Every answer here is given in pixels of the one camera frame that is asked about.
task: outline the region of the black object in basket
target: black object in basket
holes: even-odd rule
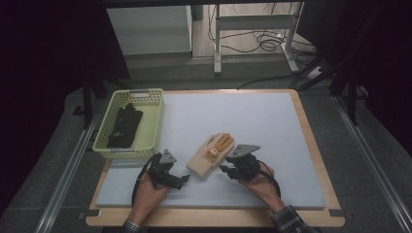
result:
[[[120,108],[113,132],[109,135],[107,147],[130,148],[142,115],[143,112],[135,110],[131,103],[127,104],[125,108]]]

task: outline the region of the table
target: table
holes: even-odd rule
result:
[[[310,155],[318,174],[326,206],[317,211],[297,211],[300,216],[312,226],[339,227],[345,223],[345,217],[334,189],[331,185],[325,164],[322,160],[309,122],[294,90],[190,90],[166,91],[165,93],[288,93],[293,101],[305,137]],[[121,226],[130,212],[130,208],[101,208],[95,205],[96,198],[103,184],[111,161],[107,160],[100,181],[96,187],[89,209],[98,211],[97,216],[88,216],[86,223],[91,226]],[[173,227],[270,227],[273,226],[270,212],[266,210],[229,210],[229,209],[172,209],[159,208],[147,218],[145,226]]]

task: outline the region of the orange object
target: orange object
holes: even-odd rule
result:
[[[230,144],[233,143],[233,138],[230,137],[230,134],[225,133],[221,137],[220,140],[218,140],[213,147],[207,151],[207,155],[211,158],[217,158],[219,155],[219,152],[224,151],[227,147],[230,146]]]

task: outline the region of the metal rail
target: metal rail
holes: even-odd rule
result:
[[[83,131],[78,144],[76,144],[76,147],[73,150],[73,153],[60,177],[60,180],[54,188],[54,192],[51,195],[51,199],[49,200],[48,205],[43,211],[43,215],[40,218],[39,223],[34,232],[51,232],[55,219],[57,218],[58,212],[60,211],[61,205],[70,187],[70,184],[73,181],[73,178],[76,174],[80,162],[82,161],[83,154],[85,153],[88,140],[90,139],[93,133],[93,129],[97,122],[97,119],[99,116],[101,116],[101,112],[103,110],[102,102],[103,101],[99,101],[99,103],[97,104],[97,107],[95,108],[96,114],[91,120],[91,123],[89,124],[88,128]]]
[[[372,149],[367,144],[366,140],[363,138],[361,131],[352,123],[349,117],[346,115],[346,106],[342,99],[337,96],[332,96],[332,100],[335,102],[339,109],[339,113],[343,118],[351,136],[354,138],[366,165],[368,166],[375,182],[377,182],[379,188],[381,189],[384,197],[386,198],[389,206],[391,207],[400,227],[403,232],[412,232],[412,218],[409,214],[408,209],[401,200],[399,194],[392,186],[388,177],[385,175],[382,167],[380,166],[378,160],[376,159]]]

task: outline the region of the sleeve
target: sleeve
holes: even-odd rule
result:
[[[292,206],[288,206],[270,218],[279,233],[317,233],[306,224]]]
[[[120,233],[140,233],[140,232],[142,232],[141,227],[133,223],[129,219],[124,222],[120,230]]]

